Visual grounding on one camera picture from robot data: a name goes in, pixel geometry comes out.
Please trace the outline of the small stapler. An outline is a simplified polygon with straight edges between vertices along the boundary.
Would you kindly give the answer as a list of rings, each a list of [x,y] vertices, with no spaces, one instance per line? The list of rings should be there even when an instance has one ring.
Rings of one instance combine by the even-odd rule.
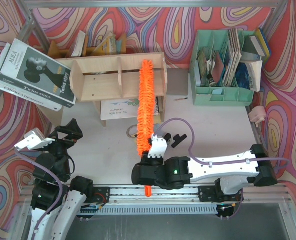
[[[167,142],[167,144],[169,144],[172,140],[172,135],[170,133],[167,133],[163,138]]]

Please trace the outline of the orange microfiber duster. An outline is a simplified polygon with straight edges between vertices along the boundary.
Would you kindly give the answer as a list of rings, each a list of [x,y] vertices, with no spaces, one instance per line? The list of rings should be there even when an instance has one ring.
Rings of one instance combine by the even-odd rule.
[[[137,151],[143,161],[151,149],[154,133],[155,91],[154,70],[150,60],[143,60],[139,71],[139,107],[137,112]]]

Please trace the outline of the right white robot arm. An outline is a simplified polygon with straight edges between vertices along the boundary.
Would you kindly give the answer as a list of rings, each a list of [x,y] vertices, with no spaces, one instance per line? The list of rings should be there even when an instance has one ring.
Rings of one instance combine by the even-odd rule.
[[[236,195],[248,186],[268,187],[278,183],[274,168],[261,144],[230,156],[198,158],[175,156],[168,160],[149,157],[146,152],[131,173],[134,185],[180,190],[185,185],[215,179],[215,194],[222,198]]]

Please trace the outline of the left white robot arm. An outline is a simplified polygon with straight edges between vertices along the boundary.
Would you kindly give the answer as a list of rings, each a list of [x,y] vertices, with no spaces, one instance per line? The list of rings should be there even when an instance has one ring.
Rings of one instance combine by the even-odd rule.
[[[94,193],[91,179],[71,177],[74,161],[68,150],[83,137],[76,119],[56,127],[49,137],[52,143],[34,160],[30,240],[64,240],[82,204]]]

